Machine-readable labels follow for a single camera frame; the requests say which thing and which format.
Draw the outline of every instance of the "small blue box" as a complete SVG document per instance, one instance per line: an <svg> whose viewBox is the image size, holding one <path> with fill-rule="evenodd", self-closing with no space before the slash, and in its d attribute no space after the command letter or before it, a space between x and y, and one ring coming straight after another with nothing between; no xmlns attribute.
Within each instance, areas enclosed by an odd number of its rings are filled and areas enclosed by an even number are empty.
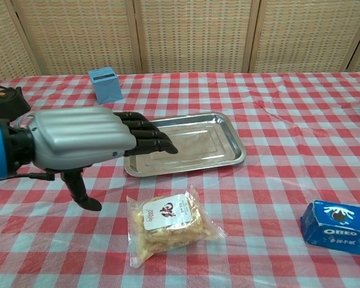
<svg viewBox="0 0 360 288"><path fill-rule="evenodd" d="M304 240L360 254L360 207L315 200L301 217Z"/></svg>
<svg viewBox="0 0 360 288"><path fill-rule="evenodd" d="M122 99L119 79L112 67L91 70L88 74L99 104Z"/></svg>

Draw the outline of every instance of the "red checkered tablecloth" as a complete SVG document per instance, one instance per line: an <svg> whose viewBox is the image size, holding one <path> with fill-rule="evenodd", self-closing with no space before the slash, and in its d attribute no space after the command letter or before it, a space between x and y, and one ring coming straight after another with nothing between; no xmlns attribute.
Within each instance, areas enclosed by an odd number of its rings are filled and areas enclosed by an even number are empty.
<svg viewBox="0 0 360 288"><path fill-rule="evenodd" d="M0 182L3 287L357 287L360 256L304 243L309 201L360 205L360 73L176 73L119 77L105 104L152 119L218 111L248 155L237 166L134 178L123 159L83 174L101 212L79 208L60 179ZM32 110L97 105L88 76L14 79ZM39 172L26 166L20 172ZM126 197L194 185L223 241L199 241L128 263Z"/></svg>

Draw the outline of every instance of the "robotic hand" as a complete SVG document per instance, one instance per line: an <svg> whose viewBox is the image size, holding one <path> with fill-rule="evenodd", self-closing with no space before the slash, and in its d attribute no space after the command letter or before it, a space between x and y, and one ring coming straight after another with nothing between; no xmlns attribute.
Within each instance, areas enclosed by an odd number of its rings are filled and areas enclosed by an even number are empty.
<svg viewBox="0 0 360 288"><path fill-rule="evenodd" d="M47 172L44 178L33 178L54 180L60 173L73 200L84 209L99 211L101 204L88 197L83 168L122 156L178 153L168 136L139 113L80 107L40 110L31 116L26 128L0 119L0 179L21 176L16 175L18 168L33 162Z"/></svg>

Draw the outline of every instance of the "snack package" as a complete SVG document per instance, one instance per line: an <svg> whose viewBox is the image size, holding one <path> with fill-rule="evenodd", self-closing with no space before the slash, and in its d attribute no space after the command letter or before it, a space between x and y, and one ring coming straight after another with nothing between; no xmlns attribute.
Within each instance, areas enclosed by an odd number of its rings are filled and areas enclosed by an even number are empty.
<svg viewBox="0 0 360 288"><path fill-rule="evenodd" d="M184 194L137 202L127 197L130 265L139 267L152 255L197 240L224 238L200 205L193 186Z"/></svg>

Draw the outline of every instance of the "stainless steel tray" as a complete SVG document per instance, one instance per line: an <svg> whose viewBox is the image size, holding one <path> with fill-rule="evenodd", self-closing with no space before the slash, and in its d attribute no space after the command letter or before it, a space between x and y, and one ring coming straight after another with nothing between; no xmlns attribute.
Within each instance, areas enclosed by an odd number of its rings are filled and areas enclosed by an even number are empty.
<svg viewBox="0 0 360 288"><path fill-rule="evenodd" d="M179 153L155 152L125 157L125 171L135 177L186 172L240 163L247 153L226 115L217 112L151 121L165 132Z"/></svg>

